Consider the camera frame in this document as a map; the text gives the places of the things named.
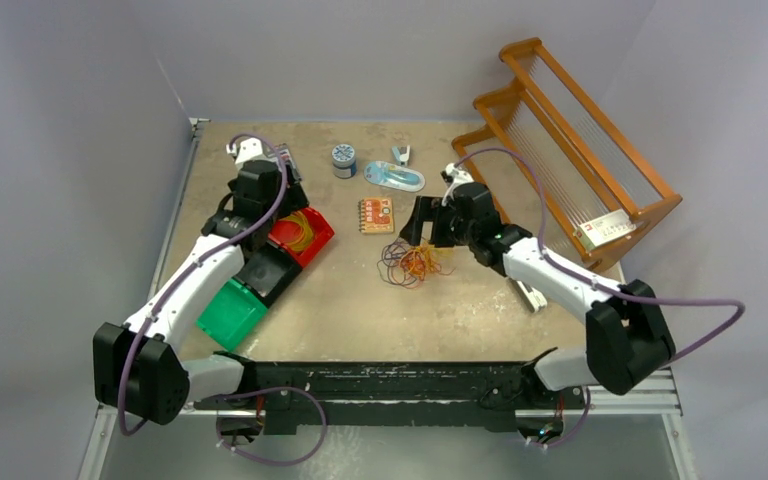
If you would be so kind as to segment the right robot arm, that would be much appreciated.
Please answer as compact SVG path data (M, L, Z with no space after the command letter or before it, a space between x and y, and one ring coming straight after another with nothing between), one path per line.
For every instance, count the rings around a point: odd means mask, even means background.
M417 245L426 224L432 246L467 247L479 264L535 288L582 322L583 346L555 348L528 364L521 392L529 404L544 407L577 386L624 395L675 357L648 284L620 284L541 249L534 234L502 221L485 185L461 184L447 198L417 197L399 236Z

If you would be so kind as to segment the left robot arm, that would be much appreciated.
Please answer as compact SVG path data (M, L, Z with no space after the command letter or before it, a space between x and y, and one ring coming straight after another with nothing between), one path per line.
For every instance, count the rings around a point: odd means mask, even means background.
M248 318L282 294L301 269L270 239L277 220L308 203L287 162L244 160L229 183L227 201L208 218L186 261L147 303L120 324L104 323L92 340L94 394L121 417L165 425L185 404L220 396L244 409L257 399L258 382L229 353L183 361L179 351L190 330L215 328L215 302L228 299L226 319L245 333Z

